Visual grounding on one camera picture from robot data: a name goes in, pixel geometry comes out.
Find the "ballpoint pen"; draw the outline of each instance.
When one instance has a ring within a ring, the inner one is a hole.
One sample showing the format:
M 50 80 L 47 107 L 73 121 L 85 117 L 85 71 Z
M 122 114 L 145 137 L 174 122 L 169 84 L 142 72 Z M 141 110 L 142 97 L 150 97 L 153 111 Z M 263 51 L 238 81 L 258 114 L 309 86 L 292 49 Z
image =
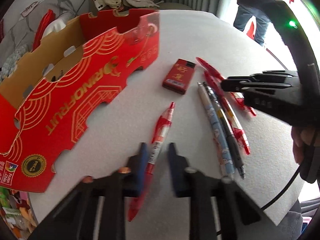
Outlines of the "ballpoint pen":
M 219 81 L 222 81 L 225 79 L 224 76 L 222 76 L 218 70 L 216 70 L 213 66 L 211 66 L 208 62 L 205 60 L 196 57 L 196 60 L 209 72 L 210 75 L 212 75 L 214 78 L 218 79 Z M 236 101 L 236 103 L 239 105 L 239 107 L 244 110 L 251 113 L 253 116 L 256 116 L 256 112 L 254 109 L 250 106 L 246 106 L 244 104 L 244 97 L 241 93 L 238 92 L 230 92 L 230 95 L 232 98 Z
M 204 86 L 199 82 L 198 92 L 213 130 L 213 139 L 218 149 L 218 160 L 220 163 L 221 173 L 223 176 L 229 175 L 232 177 L 235 169 L 233 167 L 233 162 L 226 138 L 224 137 L 223 128 Z
M 225 114 L 227 115 L 227 118 L 230 122 L 230 125 L 232 127 L 233 133 L 239 143 L 239 145 L 244 149 L 245 153 L 247 155 L 250 154 L 250 146 L 247 139 L 247 136 L 244 133 L 244 130 L 242 129 L 242 126 L 236 117 L 235 112 L 233 111 L 229 101 L 225 98 L 223 91 L 221 88 L 217 85 L 217 83 L 214 81 L 213 77 L 209 75 L 208 72 L 204 72 L 205 79 L 208 83 L 208 85 L 216 92 L 218 99 L 223 107 L 223 110 L 225 111 Z
M 167 110 L 165 110 L 158 119 L 156 124 L 154 136 L 152 139 L 152 150 L 148 159 L 146 171 L 145 171 L 145 181 L 144 188 L 139 197 L 135 197 L 131 200 L 129 211 L 128 211 L 128 221 L 132 221 L 137 215 L 139 209 L 142 207 L 143 201 L 148 193 L 152 176 L 153 169 L 161 150 L 161 146 L 168 134 L 169 128 L 171 126 L 172 115 L 175 107 L 175 102 L 172 102 Z
M 233 134 L 233 131 L 232 131 L 232 128 L 228 122 L 228 119 L 227 119 L 225 113 L 223 112 L 223 110 L 220 106 L 220 103 L 219 103 L 215 93 L 213 92 L 212 88 L 209 87 L 206 84 L 206 82 L 203 82 L 203 86 L 204 86 L 206 92 L 208 93 L 208 96 L 212 102 L 213 108 L 215 109 L 215 111 L 219 117 L 219 120 L 222 124 L 224 134 L 226 137 L 226 141 L 229 146 L 230 154 L 231 154 L 231 157 L 233 160 L 233 164 L 238 169 L 241 178 L 245 179 L 245 170 L 243 167 L 243 161 L 242 161 L 241 154 L 239 151 L 238 143 L 237 143 L 237 140 Z

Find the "black pen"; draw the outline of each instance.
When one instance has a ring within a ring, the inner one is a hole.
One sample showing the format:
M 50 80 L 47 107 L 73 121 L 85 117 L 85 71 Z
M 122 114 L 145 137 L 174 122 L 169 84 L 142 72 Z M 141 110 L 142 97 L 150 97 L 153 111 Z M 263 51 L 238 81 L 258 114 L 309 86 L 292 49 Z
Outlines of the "black pen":
M 238 169 L 239 174 L 242 179 L 245 179 L 245 170 L 243 167 L 243 161 L 241 158 L 240 150 L 238 147 L 237 140 L 235 138 L 235 135 L 233 134 L 233 130 L 228 122 L 228 119 L 223 112 L 220 103 L 217 99 L 216 94 L 214 93 L 213 89 L 207 85 L 206 82 L 203 82 L 203 86 L 205 87 L 205 90 L 207 91 L 209 98 L 212 102 L 212 106 L 215 109 L 219 120 L 221 122 L 221 125 L 223 127 L 224 135 L 226 137 L 228 146 L 229 146 L 229 151 L 231 154 L 231 157 L 233 159 L 233 165 Z

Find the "red cardboard box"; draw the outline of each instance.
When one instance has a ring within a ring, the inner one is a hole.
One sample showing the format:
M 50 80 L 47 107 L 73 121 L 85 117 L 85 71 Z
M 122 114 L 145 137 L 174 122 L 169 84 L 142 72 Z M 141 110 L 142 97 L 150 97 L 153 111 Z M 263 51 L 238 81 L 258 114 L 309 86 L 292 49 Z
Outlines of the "red cardboard box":
M 154 62 L 158 46 L 159 12 L 150 9 L 84 14 L 44 37 L 0 84 L 0 186 L 44 192 L 52 165 L 83 135 L 87 117 L 134 70 Z

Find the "table surface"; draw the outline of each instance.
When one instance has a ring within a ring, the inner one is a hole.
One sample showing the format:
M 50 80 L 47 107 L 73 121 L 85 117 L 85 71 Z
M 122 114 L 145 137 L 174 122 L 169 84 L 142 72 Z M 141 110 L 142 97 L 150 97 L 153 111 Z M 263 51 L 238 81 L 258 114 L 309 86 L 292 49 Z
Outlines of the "table surface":
M 175 198 L 166 157 L 167 144 L 176 142 L 180 155 L 208 176 L 220 177 L 212 131 L 197 92 L 204 81 L 198 67 L 185 95 L 163 88 L 162 80 L 178 58 L 196 62 L 201 57 L 224 75 L 249 75 L 282 67 L 244 33 L 199 11 L 160 11 L 160 52 L 146 70 L 135 72 L 128 86 L 109 104 L 89 117 L 88 129 L 71 151 L 55 163 L 57 171 L 47 191 L 30 193 L 39 222 L 85 175 L 108 176 L 136 153 L 140 142 L 150 142 L 159 115 L 176 102 L 172 127 L 156 163 L 154 180 L 143 208 L 127 223 L 127 239 L 188 239 L 188 199 Z M 244 158 L 246 176 L 235 180 L 259 205 L 276 196 L 297 169 L 292 156 L 290 127 L 264 113 L 255 118 L 234 110 L 246 131 L 251 154 Z M 298 177 L 266 214 L 278 224 L 297 200 L 303 181 Z

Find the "green light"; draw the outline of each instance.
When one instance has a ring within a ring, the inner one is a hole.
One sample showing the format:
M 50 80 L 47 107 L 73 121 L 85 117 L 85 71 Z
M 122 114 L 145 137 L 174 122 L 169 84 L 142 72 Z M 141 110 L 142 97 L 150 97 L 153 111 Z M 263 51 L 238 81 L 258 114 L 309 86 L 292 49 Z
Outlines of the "green light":
M 297 25 L 296 25 L 296 23 L 295 23 L 294 21 L 290 21 L 290 22 L 289 22 L 289 25 L 290 25 L 291 27 L 296 28 L 296 29 L 298 28 Z

